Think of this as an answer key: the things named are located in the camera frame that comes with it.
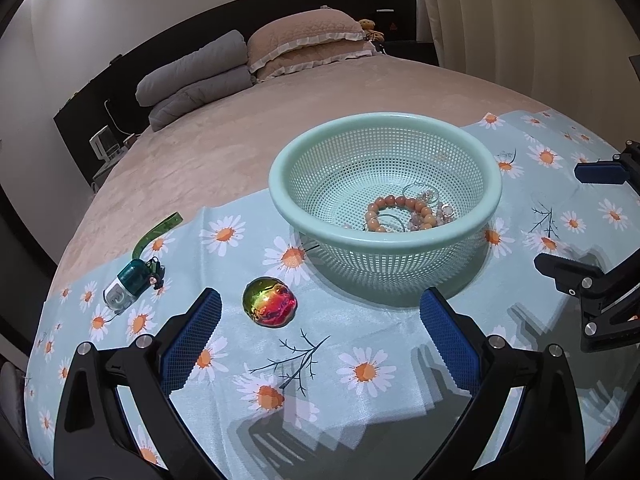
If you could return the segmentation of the black headboard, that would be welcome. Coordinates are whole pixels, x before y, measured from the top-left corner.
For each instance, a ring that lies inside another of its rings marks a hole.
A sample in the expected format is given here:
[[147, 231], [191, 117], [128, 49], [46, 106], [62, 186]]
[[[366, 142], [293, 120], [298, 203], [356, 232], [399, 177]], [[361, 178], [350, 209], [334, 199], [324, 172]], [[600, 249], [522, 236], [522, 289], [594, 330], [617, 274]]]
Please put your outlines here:
[[146, 40], [77, 91], [54, 123], [87, 182], [102, 166], [90, 144], [103, 129], [116, 140], [149, 125], [152, 107], [175, 92], [247, 61], [250, 36], [278, 18], [327, 6], [354, 20], [370, 18], [381, 51], [436, 64], [436, 48], [418, 37], [418, 0], [234, 0], [175, 24]]

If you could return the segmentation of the teal capsule keychain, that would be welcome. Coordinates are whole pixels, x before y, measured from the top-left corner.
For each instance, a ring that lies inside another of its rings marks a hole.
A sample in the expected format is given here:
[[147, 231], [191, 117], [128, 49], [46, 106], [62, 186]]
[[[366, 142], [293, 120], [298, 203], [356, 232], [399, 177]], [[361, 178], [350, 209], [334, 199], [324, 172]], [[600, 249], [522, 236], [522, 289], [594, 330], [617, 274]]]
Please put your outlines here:
[[120, 315], [131, 307], [149, 288], [159, 289], [164, 284], [165, 267], [156, 257], [148, 261], [130, 260], [103, 291], [104, 304]]

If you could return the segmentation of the lower beige pillow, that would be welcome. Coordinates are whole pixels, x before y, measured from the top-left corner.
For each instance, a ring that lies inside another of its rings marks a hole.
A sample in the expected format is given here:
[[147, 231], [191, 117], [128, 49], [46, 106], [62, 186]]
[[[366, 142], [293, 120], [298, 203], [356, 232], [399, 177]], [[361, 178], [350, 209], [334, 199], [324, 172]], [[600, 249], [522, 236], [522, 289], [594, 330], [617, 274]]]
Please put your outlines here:
[[375, 55], [375, 53], [375, 46], [367, 40], [337, 40], [326, 44], [317, 44], [279, 55], [260, 68], [256, 72], [255, 78], [258, 82], [264, 82], [282, 75], [294, 74], [335, 62], [365, 58]]

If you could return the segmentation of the cream curtain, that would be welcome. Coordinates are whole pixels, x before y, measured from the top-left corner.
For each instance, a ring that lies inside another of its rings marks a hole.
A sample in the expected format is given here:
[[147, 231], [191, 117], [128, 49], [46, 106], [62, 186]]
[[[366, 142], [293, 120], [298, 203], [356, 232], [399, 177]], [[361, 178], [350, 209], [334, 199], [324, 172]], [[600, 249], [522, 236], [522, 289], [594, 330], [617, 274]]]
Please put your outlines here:
[[438, 62], [620, 142], [639, 133], [639, 38], [615, 0], [424, 0]]

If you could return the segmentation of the grey folded quilt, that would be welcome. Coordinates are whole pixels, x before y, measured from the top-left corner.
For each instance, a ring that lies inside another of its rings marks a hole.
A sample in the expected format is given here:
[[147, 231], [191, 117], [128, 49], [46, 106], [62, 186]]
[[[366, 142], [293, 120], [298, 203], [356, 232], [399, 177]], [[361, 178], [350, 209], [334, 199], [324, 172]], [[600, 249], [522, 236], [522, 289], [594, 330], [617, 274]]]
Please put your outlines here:
[[151, 107], [150, 126], [158, 131], [206, 104], [252, 85], [246, 42], [233, 29], [144, 76], [137, 85], [136, 99], [140, 106]]

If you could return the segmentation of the beige pillow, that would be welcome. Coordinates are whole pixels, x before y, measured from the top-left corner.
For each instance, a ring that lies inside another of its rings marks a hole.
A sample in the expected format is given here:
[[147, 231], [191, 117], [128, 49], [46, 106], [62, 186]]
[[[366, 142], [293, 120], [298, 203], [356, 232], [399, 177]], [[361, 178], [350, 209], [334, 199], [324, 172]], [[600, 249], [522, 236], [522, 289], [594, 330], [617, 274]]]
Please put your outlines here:
[[364, 39], [361, 25], [335, 9], [317, 9], [278, 18], [254, 32], [247, 43], [247, 64], [256, 73], [281, 54], [338, 40]]
[[337, 40], [326, 44], [317, 44], [279, 55], [260, 68], [256, 72], [255, 78], [258, 82], [264, 82], [282, 75], [294, 74], [335, 62], [365, 58], [375, 55], [375, 53], [375, 46], [367, 40]]

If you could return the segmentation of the upper beige pillow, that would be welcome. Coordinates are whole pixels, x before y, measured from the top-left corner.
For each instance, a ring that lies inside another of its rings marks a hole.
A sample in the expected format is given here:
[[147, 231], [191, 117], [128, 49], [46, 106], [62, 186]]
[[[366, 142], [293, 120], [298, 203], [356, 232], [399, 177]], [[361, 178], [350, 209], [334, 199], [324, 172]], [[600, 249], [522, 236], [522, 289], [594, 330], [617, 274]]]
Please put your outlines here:
[[281, 54], [338, 40], [364, 39], [361, 25], [335, 9], [317, 9], [278, 18], [254, 32], [247, 43], [247, 64], [256, 73]]

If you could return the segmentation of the iridescent round hair clip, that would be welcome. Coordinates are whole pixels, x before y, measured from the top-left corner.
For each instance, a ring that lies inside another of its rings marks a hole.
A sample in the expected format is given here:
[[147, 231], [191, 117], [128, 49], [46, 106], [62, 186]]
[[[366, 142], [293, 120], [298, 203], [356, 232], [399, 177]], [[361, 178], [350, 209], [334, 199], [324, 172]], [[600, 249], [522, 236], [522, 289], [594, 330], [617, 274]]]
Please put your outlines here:
[[254, 323], [279, 328], [292, 320], [298, 302], [285, 282], [272, 276], [260, 276], [246, 285], [242, 306]]

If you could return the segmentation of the mint green plastic basket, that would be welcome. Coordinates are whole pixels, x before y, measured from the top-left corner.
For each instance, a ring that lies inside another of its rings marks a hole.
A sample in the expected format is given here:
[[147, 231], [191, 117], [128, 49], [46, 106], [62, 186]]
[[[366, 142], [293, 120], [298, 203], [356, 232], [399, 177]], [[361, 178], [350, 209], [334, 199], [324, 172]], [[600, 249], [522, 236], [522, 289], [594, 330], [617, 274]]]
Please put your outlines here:
[[457, 292], [487, 254], [502, 181], [484, 144], [435, 118], [347, 116], [282, 148], [268, 179], [281, 217], [345, 292], [403, 304]]

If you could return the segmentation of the daisy print blue cloth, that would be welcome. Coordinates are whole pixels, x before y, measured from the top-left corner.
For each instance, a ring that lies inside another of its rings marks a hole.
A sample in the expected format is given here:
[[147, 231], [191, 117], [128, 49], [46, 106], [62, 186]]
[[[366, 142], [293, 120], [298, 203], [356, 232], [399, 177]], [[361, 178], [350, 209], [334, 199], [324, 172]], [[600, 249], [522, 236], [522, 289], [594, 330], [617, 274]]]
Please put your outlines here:
[[[565, 349], [586, 450], [596, 452], [620, 416], [639, 351], [582, 352], [578, 305], [536, 271], [534, 259], [558, 254], [611, 269], [638, 248], [638, 197], [623, 185], [575, 179], [578, 162], [608, 158], [613, 149], [557, 112], [486, 117], [469, 133], [494, 155], [503, 193], [483, 234], [480, 270], [451, 304], [515, 348], [556, 342]], [[220, 292], [222, 318], [171, 399], [232, 478], [408, 479], [468, 402], [428, 338], [416, 300], [375, 301], [322, 278], [309, 243], [265, 192], [201, 210], [147, 244], [142, 256], [163, 263], [165, 283], [120, 315], [102, 294], [124, 258], [44, 304], [24, 404], [32, 452], [46, 469], [78, 344], [123, 347], [154, 334], [205, 287]], [[244, 289], [260, 276], [285, 282], [297, 298], [283, 327], [260, 326], [243, 310]]]

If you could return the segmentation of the brown teddy bear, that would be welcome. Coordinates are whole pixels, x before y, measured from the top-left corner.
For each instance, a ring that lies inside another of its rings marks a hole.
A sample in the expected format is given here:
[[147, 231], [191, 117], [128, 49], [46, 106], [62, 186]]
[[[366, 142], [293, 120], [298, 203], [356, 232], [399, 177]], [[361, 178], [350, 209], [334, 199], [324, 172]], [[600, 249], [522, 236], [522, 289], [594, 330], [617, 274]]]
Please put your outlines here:
[[375, 21], [369, 20], [368, 18], [362, 18], [359, 21], [359, 24], [363, 30], [363, 37], [365, 40], [378, 42], [379, 44], [384, 42], [384, 34], [375, 29]]

